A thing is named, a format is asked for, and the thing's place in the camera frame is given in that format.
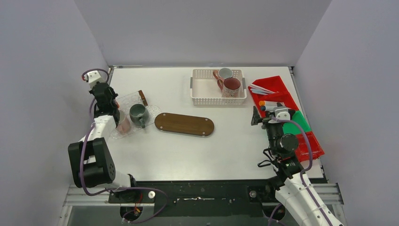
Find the pink mug white inside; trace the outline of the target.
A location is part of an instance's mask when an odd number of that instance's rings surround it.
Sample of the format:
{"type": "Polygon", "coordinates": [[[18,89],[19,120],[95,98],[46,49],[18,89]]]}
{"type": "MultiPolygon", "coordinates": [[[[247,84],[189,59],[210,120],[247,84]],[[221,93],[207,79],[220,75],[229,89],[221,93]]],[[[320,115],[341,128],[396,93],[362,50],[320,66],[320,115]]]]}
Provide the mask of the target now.
{"type": "Polygon", "coordinates": [[[120,121],[118,123],[118,126],[116,127],[116,130],[121,135],[127,135],[131,130],[130,122],[126,114],[122,110],[119,110],[119,113],[120,113],[120,121]]]}

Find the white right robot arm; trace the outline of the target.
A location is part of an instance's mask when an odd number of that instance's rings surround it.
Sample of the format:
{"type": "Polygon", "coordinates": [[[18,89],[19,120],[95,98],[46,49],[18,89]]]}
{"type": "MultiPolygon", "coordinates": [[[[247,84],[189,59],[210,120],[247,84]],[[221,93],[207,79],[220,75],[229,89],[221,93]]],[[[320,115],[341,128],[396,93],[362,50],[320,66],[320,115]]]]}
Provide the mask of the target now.
{"type": "Polygon", "coordinates": [[[274,182],[265,188],[266,198],[278,201],[300,226],[341,226],[342,222],[331,212],[314,189],[306,172],[312,168],[312,152],[308,138],[305,143],[309,154],[309,164],[304,168],[295,151],[299,147],[296,135],[285,133],[285,123],[294,124],[303,135],[304,129],[292,120],[295,111],[277,104],[272,111],[261,117],[256,106],[253,107],[251,125],[262,125],[269,142],[263,153],[267,165],[272,165],[276,173],[274,182]]]}

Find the wooden acrylic toothbrush holder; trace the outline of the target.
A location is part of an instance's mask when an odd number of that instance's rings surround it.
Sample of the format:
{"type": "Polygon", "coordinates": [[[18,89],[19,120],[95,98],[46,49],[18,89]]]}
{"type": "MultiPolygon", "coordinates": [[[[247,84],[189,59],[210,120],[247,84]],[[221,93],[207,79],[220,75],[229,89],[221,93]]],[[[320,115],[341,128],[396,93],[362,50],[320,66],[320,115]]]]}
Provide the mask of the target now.
{"type": "Polygon", "coordinates": [[[128,112],[130,107],[135,104],[142,104],[148,106],[148,102],[142,90],[130,93],[128,95],[117,97],[116,102],[119,105],[119,110],[123,112],[128,112]]]}

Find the white toothpaste tube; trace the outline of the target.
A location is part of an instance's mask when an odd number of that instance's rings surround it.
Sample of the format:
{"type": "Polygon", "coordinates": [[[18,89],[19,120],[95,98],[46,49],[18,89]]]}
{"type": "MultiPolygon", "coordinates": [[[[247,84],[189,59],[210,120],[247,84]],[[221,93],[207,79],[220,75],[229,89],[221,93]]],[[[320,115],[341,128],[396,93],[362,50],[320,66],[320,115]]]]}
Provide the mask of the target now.
{"type": "Polygon", "coordinates": [[[259,101],[259,106],[284,106],[283,102],[274,102],[274,101],[259,101]]]}

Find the grey-green ceramic mug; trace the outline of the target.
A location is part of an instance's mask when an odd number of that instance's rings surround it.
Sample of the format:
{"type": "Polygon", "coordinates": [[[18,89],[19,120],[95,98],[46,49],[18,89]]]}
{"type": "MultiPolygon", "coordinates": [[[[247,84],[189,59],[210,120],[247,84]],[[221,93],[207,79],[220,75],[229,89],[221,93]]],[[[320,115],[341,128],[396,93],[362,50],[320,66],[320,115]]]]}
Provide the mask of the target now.
{"type": "Polygon", "coordinates": [[[135,104],[130,107],[129,116],[132,123],[138,127],[145,128],[150,118],[147,108],[143,104],[135,104]]]}

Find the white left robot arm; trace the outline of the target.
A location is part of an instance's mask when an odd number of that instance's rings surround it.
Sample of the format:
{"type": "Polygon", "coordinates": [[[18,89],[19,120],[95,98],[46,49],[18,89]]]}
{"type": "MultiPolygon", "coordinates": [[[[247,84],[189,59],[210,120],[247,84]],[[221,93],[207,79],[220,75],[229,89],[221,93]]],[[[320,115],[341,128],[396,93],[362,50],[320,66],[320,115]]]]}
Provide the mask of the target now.
{"type": "Polygon", "coordinates": [[[88,189],[104,187],[104,191],[121,191],[128,203],[136,202],[140,190],[134,186],[132,175],[123,174],[109,151],[107,141],[120,121],[120,112],[115,100],[117,94],[107,83],[97,82],[90,90],[98,110],[87,134],[76,143],[69,144],[68,155],[75,185],[92,196],[88,189]]]}

